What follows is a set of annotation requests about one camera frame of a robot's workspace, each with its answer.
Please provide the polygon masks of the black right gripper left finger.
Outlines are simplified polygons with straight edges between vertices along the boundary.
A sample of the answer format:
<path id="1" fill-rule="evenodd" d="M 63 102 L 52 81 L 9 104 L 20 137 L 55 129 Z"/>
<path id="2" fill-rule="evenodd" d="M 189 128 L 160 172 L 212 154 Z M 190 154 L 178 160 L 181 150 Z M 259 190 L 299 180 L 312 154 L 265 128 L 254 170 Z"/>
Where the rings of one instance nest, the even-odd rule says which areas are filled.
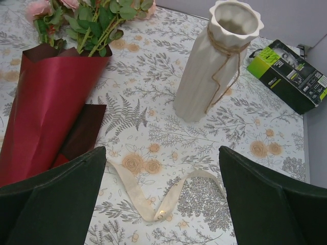
<path id="1" fill-rule="evenodd" d="M 100 146 L 1 187 L 1 244 L 84 244 L 105 165 Z"/>

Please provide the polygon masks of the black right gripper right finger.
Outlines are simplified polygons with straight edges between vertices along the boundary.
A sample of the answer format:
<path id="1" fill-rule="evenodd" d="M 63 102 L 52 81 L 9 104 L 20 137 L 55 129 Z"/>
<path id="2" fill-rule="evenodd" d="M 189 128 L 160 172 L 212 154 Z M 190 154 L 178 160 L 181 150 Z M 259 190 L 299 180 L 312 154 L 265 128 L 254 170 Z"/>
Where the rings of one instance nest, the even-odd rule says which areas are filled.
<path id="1" fill-rule="evenodd" d="M 234 150 L 219 165 L 238 244 L 326 244 L 326 189 L 292 179 Z"/>

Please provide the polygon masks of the dark red wrapping paper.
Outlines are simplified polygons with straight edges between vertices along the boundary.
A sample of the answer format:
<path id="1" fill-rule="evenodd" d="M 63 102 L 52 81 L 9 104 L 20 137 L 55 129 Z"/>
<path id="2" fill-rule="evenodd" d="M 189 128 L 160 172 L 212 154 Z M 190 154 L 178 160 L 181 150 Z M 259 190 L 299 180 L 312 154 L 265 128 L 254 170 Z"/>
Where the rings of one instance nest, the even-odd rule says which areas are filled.
<path id="1" fill-rule="evenodd" d="M 22 53 L 19 81 L 1 149 L 1 186 L 70 160 L 64 141 L 112 52 L 89 57 L 40 44 Z"/>

